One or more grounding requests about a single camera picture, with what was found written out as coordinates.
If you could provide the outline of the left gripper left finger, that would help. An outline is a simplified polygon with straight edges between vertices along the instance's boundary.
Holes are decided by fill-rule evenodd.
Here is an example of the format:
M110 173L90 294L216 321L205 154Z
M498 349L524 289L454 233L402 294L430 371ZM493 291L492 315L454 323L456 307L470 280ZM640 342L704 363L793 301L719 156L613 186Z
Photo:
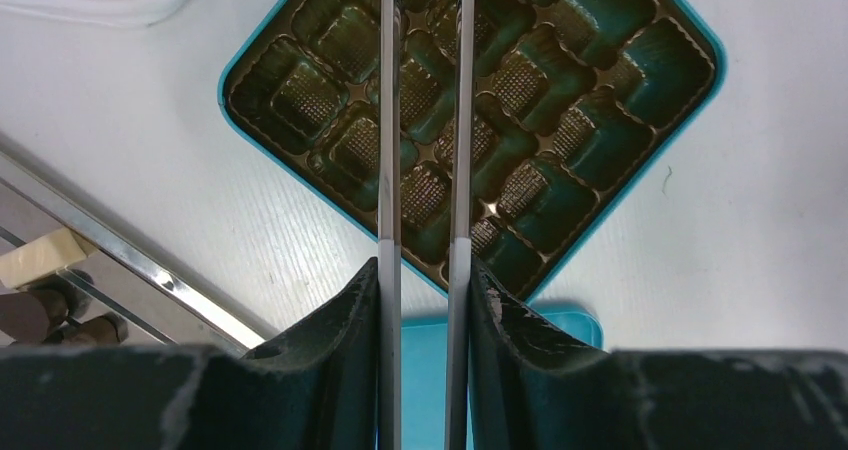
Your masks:
M296 324L234 357L207 345L1 353L5 449L372 449L379 291L367 260Z

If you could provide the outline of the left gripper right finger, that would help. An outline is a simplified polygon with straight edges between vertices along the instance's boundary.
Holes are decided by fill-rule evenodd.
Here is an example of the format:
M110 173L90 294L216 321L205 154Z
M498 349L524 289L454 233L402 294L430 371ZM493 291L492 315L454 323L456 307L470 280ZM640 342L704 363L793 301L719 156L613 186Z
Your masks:
M469 282L478 449L843 449L847 357L824 350L605 352L480 262Z

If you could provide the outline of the metal serving tongs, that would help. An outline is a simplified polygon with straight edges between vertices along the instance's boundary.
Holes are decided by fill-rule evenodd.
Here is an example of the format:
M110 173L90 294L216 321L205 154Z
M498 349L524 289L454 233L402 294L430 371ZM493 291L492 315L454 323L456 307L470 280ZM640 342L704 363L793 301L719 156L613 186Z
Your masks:
M456 102L444 446L464 449L468 430L468 314L472 270L471 169L475 0L457 0ZM378 446L402 444L399 0L380 0L377 264L380 297Z

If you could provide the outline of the stainless steel tray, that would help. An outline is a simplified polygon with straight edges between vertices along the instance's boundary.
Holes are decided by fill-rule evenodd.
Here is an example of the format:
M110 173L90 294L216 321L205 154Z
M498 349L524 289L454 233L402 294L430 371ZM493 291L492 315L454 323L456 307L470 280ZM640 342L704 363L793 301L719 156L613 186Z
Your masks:
M130 344L212 344L234 355L276 333L103 224L3 141L2 253L22 250L51 233L73 235L87 254L53 274L89 301L85 313L73 318L75 324L112 313L126 325Z

